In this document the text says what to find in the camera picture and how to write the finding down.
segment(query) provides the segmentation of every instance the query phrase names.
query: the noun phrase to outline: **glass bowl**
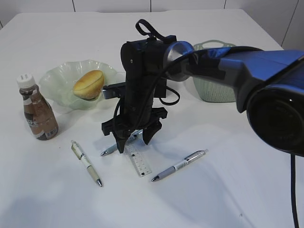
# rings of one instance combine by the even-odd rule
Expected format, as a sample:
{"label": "glass bowl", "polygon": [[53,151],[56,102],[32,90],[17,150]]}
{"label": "glass bowl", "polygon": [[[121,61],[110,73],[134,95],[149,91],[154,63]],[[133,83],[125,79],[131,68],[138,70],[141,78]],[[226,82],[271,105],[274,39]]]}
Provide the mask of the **glass bowl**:
{"label": "glass bowl", "polygon": [[39,80],[42,95],[61,106],[72,109],[90,109],[103,99],[102,93],[94,100],[83,100],[73,94],[74,84],[87,72],[101,70],[104,73],[104,85],[125,81],[124,74],[118,73],[106,63],[95,60],[66,62],[45,73]]}

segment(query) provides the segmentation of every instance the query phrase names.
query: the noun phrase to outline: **pen clip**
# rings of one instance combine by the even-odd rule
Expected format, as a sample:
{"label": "pen clip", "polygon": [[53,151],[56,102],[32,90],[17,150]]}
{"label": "pen clip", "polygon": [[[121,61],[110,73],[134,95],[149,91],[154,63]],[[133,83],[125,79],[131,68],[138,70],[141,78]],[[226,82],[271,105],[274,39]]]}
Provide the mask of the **pen clip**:
{"label": "pen clip", "polygon": [[82,154],[80,151],[81,149],[79,148],[78,144],[75,141],[72,140],[71,143],[72,143],[72,147],[71,147],[72,151],[74,152],[76,157],[80,160],[81,154]]}
{"label": "pen clip", "polygon": [[190,154],[188,157],[185,157],[184,159],[187,161],[191,161],[192,159],[196,158],[197,156],[201,154],[205,154],[208,150],[201,150],[201,151],[195,151],[193,154]]}

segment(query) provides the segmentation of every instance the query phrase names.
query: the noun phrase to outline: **green basket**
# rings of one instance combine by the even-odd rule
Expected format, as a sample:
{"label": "green basket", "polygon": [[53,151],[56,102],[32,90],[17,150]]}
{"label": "green basket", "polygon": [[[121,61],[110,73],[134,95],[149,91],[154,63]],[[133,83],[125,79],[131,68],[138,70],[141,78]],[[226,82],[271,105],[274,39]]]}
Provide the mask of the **green basket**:
{"label": "green basket", "polygon": [[[206,45],[211,43],[219,44],[219,47],[222,48],[235,46],[234,44],[225,43],[220,40],[208,40],[206,42],[196,44],[193,47],[195,50],[202,50],[210,48],[206,47]],[[193,82],[200,98],[204,101],[217,103],[236,101],[233,89],[228,86],[200,78],[193,78]]]}

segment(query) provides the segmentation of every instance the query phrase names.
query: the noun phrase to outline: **pen tip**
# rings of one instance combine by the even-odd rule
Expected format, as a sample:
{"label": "pen tip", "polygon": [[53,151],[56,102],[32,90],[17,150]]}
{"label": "pen tip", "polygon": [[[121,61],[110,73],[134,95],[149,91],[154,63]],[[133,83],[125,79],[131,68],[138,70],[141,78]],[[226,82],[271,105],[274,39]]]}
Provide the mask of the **pen tip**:
{"label": "pen tip", "polygon": [[100,154],[100,156],[104,156],[104,155],[106,155],[107,154],[107,151],[104,151],[104,152],[102,152],[101,154]]}
{"label": "pen tip", "polygon": [[154,182],[154,181],[158,181],[159,179],[160,179],[160,177],[156,176],[156,177],[153,177],[151,181]]}
{"label": "pen tip", "polygon": [[96,183],[97,183],[100,187],[103,186],[103,184],[101,183],[101,180],[100,180],[100,179],[96,180]]}

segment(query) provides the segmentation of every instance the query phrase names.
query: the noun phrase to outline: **white bottle cap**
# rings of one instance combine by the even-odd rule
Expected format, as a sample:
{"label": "white bottle cap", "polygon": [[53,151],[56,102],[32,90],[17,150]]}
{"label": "white bottle cap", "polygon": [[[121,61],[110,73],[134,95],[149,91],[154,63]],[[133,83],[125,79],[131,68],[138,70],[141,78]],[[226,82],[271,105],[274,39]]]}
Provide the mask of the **white bottle cap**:
{"label": "white bottle cap", "polygon": [[35,79],[31,74],[24,74],[17,77],[17,84],[20,89],[30,88],[35,84]]}

